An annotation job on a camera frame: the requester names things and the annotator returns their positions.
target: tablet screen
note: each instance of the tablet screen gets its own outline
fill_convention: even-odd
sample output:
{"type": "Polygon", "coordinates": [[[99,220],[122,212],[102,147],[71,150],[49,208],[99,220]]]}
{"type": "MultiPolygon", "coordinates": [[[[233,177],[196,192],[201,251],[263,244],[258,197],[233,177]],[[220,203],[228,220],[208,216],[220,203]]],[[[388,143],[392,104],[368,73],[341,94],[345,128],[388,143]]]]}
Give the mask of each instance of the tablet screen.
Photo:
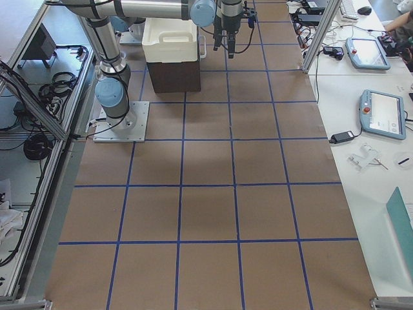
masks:
{"type": "Polygon", "coordinates": [[[381,94],[371,93],[372,110],[370,128],[401,134],[399,99],[381,94]]]}
{"type": "Polygon", "coordinates": [[[385,65],[383,55],[374,40],[353,39],[353,46],[357,50],[357,57],[363,65],[385,65]]]}

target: computer mouse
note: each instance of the computer mouse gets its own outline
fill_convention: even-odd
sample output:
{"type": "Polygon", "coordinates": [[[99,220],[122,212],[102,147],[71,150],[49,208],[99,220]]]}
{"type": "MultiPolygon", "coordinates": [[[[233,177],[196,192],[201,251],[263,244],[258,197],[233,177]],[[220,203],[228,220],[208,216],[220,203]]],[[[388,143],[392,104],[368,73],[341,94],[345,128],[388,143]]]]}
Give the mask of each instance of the computer mouse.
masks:
{"type": "Polygon", "coordinates": [[[372,8],[369,6],[364,6],[357,10],[357,13],[360,15],[370,15],[371,12],[372,12],[372,8]]]}

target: bin handle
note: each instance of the bin handle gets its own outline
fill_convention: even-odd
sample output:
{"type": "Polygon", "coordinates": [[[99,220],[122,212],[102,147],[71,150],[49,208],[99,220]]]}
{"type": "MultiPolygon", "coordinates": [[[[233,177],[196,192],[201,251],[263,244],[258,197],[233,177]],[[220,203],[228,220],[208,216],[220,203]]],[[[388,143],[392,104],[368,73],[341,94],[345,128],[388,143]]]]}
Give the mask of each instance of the bin handle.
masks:
{"type": "Polygon", "coordinates": [[[186,31],[162,31],[159,33],[159,42],[165,42],[166,37],[187,37],[188,42],[192,41],[192,34],[186,31]]]}
{"type": "Polygon", "coordinates": [[[199,51],[199,58],[201,58],[201,59],[204,59],[204,58],[206,58],[206,56],[207,56],[207,38],[205,37],[205,36],[203,36],[202,34],[200,34],[199,35],[199,38],[201,39],[201,38],[203,38],[203,40],[204,40],[204,52],[203,52],[203,54],[201,54],[201,51],[199,51]]]}

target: white mounting plate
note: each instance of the white mounting plate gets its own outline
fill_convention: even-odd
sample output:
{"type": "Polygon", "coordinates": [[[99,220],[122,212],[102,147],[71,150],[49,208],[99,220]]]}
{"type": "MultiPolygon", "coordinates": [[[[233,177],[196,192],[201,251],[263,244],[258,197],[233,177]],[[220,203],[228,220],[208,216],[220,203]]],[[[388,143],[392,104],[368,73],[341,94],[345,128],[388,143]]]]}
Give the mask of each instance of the white mounting plate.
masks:
{"type": "Polygon", "coordinates": [[[120,45],[142,45],[142,40],[134,38],[129,31],[122,32],[121,39],[119,40],[120,45]]]}
{"type": "MultiPolygon", "coordinates": [[[[136,125],[132,129],[112,130],[94,135],[95,142],[144,142],[146,134],[146,124],[148,122],[149,101],[131,101],[130,108],[137,116],[136,125]]],[[[101,110],[100,118],[105,118],[106,113],[101,110]]],[[[102,121],[97,124],[96,132],[108,129],[108,123],[102,121]]]]}

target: keyboard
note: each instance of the keyboard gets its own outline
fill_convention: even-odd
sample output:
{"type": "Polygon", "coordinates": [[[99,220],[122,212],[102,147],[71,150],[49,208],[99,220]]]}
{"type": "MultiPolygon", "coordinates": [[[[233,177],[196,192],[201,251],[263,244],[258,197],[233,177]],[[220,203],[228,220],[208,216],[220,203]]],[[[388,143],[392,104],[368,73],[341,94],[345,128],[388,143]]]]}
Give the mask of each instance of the keyboard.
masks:
{"type": "Polygon", "coordinates": [[[354,10],[352,0],[341,0],[340,15],[342,21],[349,21],[351,23],[356,23],[359,19],[357,12],[354,10]]]}

